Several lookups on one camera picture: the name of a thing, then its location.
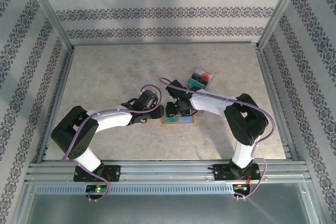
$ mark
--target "black bracket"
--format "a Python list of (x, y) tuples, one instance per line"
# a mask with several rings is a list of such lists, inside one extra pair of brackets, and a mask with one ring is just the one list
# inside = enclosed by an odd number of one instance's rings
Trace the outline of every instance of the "black bracket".
[[(101, 177), (108, 182), (118, 182), (120, 178), (120, 168), (120, 165), (105, 165)], [(79, 166), (76, 166), (74, 182), (101, 182), (101, 180), (88, 174)]]
[(251, 164), (244, 174), (242, 174), (241, 178), (237, 178), (232, 172), (230, 164), (216, 164), (213, 165), (213, 173), (215, 181), (221, 180), (247, 180), (247, 174), (250, 174), (251, 180), (259, 180), (260, 179), (260, 170), (258, 164)]

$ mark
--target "perforated metal strip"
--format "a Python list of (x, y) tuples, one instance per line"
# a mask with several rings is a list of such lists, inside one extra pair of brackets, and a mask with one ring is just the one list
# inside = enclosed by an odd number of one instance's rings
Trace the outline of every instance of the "perforated metal strip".
[[(39, 185), (37, 195), (83, 195), (86, 185)], [(111, 195), (232, 194), (232, 184), (112, 185)]]

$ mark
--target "patterned wallpaper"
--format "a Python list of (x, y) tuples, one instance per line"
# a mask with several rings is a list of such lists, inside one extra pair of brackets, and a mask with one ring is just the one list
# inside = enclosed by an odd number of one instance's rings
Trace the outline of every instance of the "patterned wallpaper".
[(335, 0), (291, 0), (264, 53), (327, 223), (336, 222)]
[(66, 55), (37, 0), (0, 0), (0, 224), (10, 223)]
[(74, 45), (257, 42), (278, 0), (50, 0)]

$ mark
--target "marble floor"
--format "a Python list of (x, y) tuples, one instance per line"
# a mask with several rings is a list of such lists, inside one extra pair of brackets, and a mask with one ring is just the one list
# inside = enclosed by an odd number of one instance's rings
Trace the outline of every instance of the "marble floor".
[[(195, 68), (214, 74), (207, 91), (227, 96), (248, 93), (271, 115), (272, 109), (253, 44), (165, 44), (78, 46), (57, 115), (58, 123), (74, 106), (104, 110), (140, 95), (148, 83), (162, 89), (159, 77), (186, 84)], [(91, 149), (101, 159), (230, 159), (236, 140), (224, 118), (198, 113), (193, 124), (146, 124), (97, 133)], [(50, 139), (46, 159), (63, 152)], [(285, 158), (279, 133), (262, 143), (256, 157)]]

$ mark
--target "table surface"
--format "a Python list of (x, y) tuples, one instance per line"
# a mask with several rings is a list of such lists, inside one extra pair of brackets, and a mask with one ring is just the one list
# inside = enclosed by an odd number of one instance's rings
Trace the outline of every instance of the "table surface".
[[(207, 91), (234, 97), (248, 93), (273, 115), (253, 44), (78, 46), (56, 124), (77, 105), (86, 110), (115, 108), (139, 97), (141, 87), (148, 83), (161, 88), (166, 104), (172, 98), (159, 77), (186, 84), (196, 68), (214, 74)], [(101, 131), (90, 148), (101, 159), (230, 159), (235, 144), (227, 121), (204, 112), (195, 116), (193, 124), (162, 125), (160, 120), (148, 120)], [(46, 159), (63, 155), (50, 140)], [(255, 156), (285, 158), (277, 130)]]

